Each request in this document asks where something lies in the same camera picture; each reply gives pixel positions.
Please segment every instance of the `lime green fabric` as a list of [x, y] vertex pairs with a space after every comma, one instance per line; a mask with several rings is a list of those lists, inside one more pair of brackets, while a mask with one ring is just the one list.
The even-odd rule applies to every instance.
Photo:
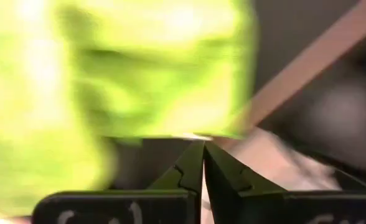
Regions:
[[0, 0], [0, 212], [107, 180], [99, 136], [237, 136], [256, 53], [240, 1]]

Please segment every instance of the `blurred green object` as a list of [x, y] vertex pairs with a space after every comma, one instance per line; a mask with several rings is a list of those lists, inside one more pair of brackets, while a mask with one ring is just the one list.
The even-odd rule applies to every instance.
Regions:
[[240, 0], [0, 0], [0, 212], [110, 178], [100, 136], [238, 137], [256, 53]]

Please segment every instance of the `green cloth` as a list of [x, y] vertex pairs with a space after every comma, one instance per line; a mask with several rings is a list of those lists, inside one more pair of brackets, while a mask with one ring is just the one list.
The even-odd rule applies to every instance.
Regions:
[[0, 0], [0, 212], [109, 178], [99, 136], [237, 136], [256, 53], [241, 0]]

